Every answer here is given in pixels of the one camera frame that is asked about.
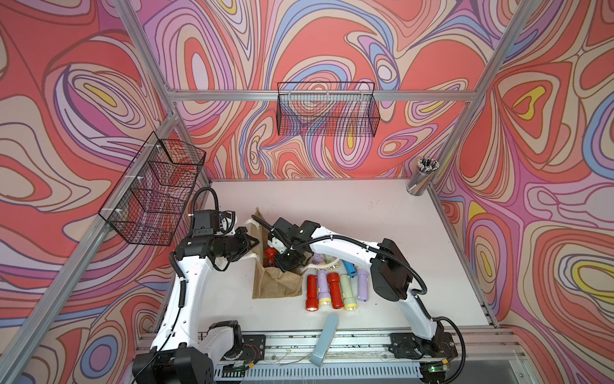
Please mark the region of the brown burlap tote bag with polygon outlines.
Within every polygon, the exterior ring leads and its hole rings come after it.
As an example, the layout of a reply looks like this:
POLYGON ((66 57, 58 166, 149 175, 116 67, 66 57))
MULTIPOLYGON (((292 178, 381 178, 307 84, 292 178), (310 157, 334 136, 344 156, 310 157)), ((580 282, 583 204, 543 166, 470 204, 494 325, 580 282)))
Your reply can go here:
POLYGON ((265 250, 268 248, 268 230, 254 219, 246 222, 248 235, 260 243, 252 249, 255 259, 252 299, 286 299, 303 294, 303 277, 277 267, 266 267, 265 250))

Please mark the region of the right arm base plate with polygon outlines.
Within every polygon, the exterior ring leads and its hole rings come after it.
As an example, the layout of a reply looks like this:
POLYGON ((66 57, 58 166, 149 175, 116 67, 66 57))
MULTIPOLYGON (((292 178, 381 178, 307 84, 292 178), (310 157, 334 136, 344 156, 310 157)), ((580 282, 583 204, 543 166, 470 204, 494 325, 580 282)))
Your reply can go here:
POLYGON ((389 352, 395 358, 411 360, 424 357, 451 360, 458 357, 456 344, 448 332, 436 335, 432 340, 421 339, 413 333, 390 334, 389 352))

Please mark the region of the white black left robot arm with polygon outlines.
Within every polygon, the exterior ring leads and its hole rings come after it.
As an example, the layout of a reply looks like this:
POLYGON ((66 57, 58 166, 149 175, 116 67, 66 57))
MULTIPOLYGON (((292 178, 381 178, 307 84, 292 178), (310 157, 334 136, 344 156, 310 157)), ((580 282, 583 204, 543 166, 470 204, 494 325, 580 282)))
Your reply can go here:
POLYGON ((190 229, 170 253, 175 273, 166 313, 150 350, 134 358, 134 383, 212 383, 219 363, 243 360, 247 346, 236 320, 214 323, 201 338, 198 315, 212 273, 244 259, 260 242, 245 227, 236 227, 233 211, 222 211, 216 191, 203 187, 214 202, 209 210, 190 208, 190 229), (225 266, 217 262, 225 260, 225 266))

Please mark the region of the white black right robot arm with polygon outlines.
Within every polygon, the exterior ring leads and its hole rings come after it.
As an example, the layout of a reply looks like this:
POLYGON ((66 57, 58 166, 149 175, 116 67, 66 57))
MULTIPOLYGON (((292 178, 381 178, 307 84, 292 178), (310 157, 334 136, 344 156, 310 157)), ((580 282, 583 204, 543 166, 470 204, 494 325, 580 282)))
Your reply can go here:
POLYGON ((275 224, 269 224, 256 215, 252 219, 268 230, 270 241, 281 243, 282 256, 299 256, 305 252, 326 254, 367 269, 373 291, 396 303, 409 323, 409 333, 402 334, 401 340, 393 340, 389 346, 396 358, 418 360, 429 357, 451 361, 465 357, 465 342, 454 340, 452 334, 445 331, 444 324, 452 326, 459 338, 460 331, 450 319, 433 317, 426 310, 421 296, 428 292, 427 286, 393 240, 362 241, 311 221, 297 226, 284 219, 278 219, 275 224))

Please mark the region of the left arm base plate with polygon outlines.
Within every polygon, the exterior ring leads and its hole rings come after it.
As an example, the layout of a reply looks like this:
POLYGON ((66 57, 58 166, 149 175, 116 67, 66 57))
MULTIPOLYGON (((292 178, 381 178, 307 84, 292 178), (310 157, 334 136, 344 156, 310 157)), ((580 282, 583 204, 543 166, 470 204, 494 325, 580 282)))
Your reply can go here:
POLYGON ((222 365, 235 366, 257 363, 265 358, 266 336, 264 334, 248 334, 243 336, 241 352, 231 357, 224 357, 222 365))

